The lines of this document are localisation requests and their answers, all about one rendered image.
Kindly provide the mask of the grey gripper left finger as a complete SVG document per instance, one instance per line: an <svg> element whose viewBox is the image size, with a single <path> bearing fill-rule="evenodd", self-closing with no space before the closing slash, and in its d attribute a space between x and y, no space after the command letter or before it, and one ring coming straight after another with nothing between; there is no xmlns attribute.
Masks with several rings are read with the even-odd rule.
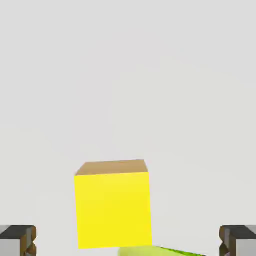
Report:
<svg viewBox="0 0 256 256"><path fill-rule="evenodd" d="M37 256L34 225L0 225L0 256Z"/></svg>

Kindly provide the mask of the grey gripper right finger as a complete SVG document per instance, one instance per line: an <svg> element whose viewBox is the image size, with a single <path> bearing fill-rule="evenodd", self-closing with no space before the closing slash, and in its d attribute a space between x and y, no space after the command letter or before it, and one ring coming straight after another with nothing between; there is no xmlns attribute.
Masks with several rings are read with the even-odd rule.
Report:
<svg viewBox="0 0 256 256"><path fill-rule="evenodd" d="M219 256L256 256L256 225L222 225Z"/></svg>

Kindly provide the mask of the small green cube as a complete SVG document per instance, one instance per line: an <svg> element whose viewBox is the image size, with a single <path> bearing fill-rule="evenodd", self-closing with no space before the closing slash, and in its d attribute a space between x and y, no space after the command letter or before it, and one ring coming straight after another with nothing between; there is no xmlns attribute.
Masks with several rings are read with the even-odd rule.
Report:
<svg viewBox="0 0 256 256"><path fill-rule="evenodd" d="M118 256L205 256L159 246L121 247Z"/></svg>

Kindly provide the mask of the small yellow cube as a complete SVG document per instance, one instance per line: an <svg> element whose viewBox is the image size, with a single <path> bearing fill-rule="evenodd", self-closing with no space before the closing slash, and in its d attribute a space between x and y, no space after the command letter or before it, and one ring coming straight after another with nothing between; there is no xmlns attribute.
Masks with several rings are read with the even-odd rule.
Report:
<svg viewBox="0 0 256 256"><path fill-rule="evenodd" d="M79 249L152 245L143 159L86 162L74 176Z"/></svg>

